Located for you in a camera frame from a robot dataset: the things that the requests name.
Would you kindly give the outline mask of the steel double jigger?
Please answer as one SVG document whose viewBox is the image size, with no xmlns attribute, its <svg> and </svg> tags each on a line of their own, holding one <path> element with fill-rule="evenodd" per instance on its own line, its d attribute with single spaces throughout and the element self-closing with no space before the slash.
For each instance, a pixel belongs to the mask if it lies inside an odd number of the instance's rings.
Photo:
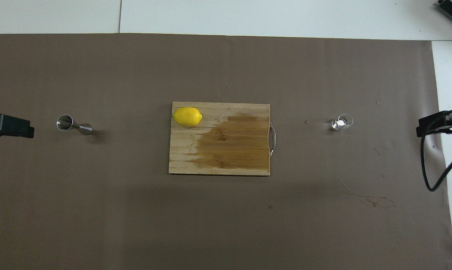
<svg viewBox="0 0 452 270">
<path fill-rule="evenodd" d="M 78 123 L 68 114 L 61 115 L 56 121 L 56 126 L 60 131 L 77 130 L 84 136 L 89 136 L 93 133 L 92 125 L 88 123 Z"/>
</svg>

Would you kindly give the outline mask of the yellow lemon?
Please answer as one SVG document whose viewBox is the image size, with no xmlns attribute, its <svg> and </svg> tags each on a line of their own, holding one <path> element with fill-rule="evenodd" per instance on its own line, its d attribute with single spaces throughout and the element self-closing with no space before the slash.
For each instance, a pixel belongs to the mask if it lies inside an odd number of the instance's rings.
<svg viewBox="0 0 452 270">
<path fill-rule="evenodd" d="M 203 115 L 195 107 L 184 106 L 176 109 L 172 113 L 172 118 L 177 124 L 191 128 L 201 122 Z"/>
</svg>

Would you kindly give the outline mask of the small clear glass cup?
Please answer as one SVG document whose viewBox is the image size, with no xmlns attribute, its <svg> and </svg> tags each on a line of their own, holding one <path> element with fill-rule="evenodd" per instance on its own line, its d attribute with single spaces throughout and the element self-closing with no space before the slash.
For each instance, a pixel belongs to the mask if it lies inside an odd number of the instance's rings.
<svg viewBox="0 0 452 270">
<path fill-rule="evenodd" d="M 351 128 L 352 125 L 353 117 L 348 113 L 342 113 L 330 122 L 330 127 L 336 131 Z"/>
</svg>

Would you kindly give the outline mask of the brown paper table mat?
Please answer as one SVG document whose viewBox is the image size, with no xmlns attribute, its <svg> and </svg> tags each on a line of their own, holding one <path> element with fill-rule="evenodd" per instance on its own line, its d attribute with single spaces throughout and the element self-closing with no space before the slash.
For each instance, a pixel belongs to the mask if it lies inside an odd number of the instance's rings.
<svg viewBox="0 0 452 270">
<path fill-rule="evenodd" d="M 174 101 L 269 104 L 270 176 L 171 175 Z M 430 41 L 0 34 L 0 113 L 35 128 L 0 137 L 0 269 L 452 270 L 438 111 Z"/>
</svg>

